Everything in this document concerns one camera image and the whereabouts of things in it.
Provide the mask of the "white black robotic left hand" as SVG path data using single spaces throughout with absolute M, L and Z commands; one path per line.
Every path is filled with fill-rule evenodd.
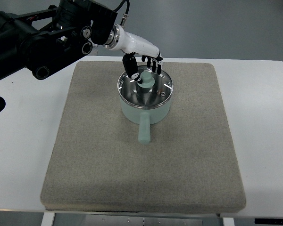
M 147 67 L 152 72 L 161 74 L 163 57 L 157 46 L 140 36 L 126 32 L 118 24 L 113 26 L 110 35 L 112 40 L 106 43 L 106 48 L 112 51 L 120 50 L 124 53 L 122 62 L 125 72 L 131 80 L 138 84 L 144 83 L 144 79 L 138 72 L 136 54 L 141 56 L 143 62 L 147 62 Z

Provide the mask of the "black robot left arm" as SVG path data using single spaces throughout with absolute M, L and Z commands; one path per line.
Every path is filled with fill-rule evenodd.
M 62 0 L 47 10 L 0 12 L 0 80 L 27 68 L 44 80 L 111 37 L 118 9 L 93 0 Z

